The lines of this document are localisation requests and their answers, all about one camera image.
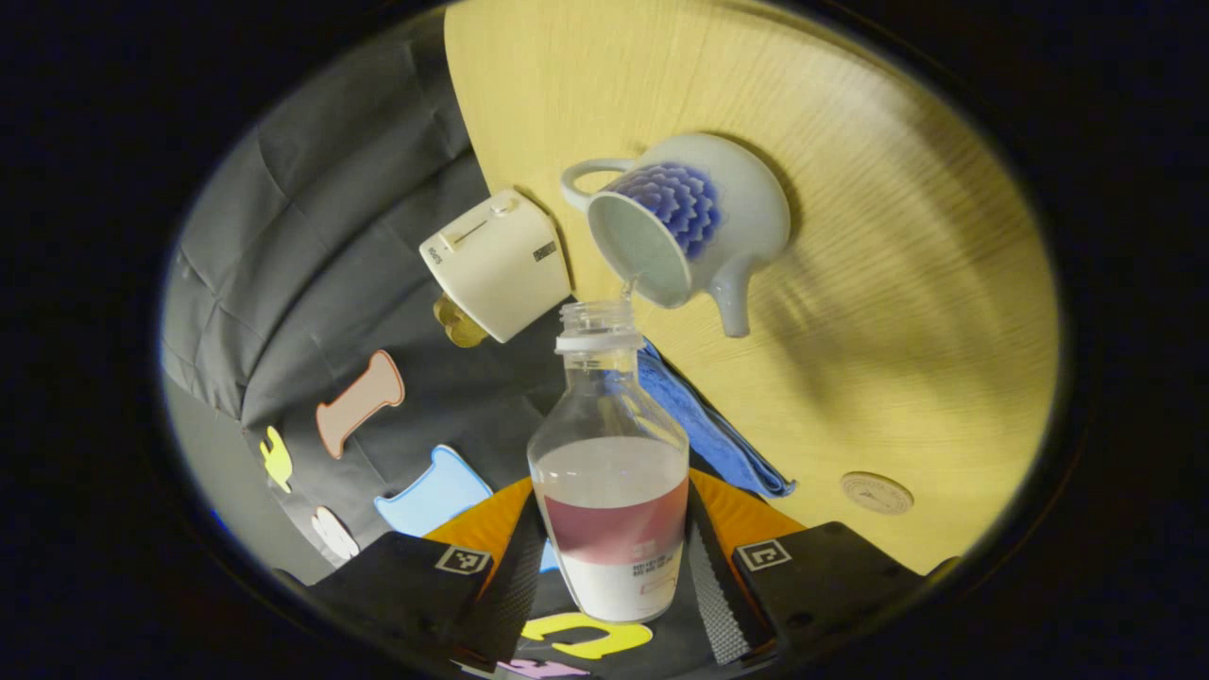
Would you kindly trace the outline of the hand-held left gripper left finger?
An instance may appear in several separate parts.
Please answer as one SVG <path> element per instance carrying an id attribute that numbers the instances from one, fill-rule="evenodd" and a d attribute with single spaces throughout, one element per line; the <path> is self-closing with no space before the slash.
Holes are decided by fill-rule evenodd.
<path id="1" fill-rule="evenodd" d="M 517 646 L 545 541 L 525 478 L 426 536 L 380 536 L 307 598 L 393 653 L 496 664 Z"/>

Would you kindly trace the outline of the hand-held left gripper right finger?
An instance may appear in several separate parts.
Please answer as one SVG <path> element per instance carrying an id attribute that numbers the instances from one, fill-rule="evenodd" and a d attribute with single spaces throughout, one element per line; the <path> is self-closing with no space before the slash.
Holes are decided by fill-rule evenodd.
<path id="1" fill-rule="evenodd" d="M 690 471 L 686 555 L 722 667 L 825 658 L 868 636 L 925 583 L 841 521 L 806 528 L 700 469 Z"/>

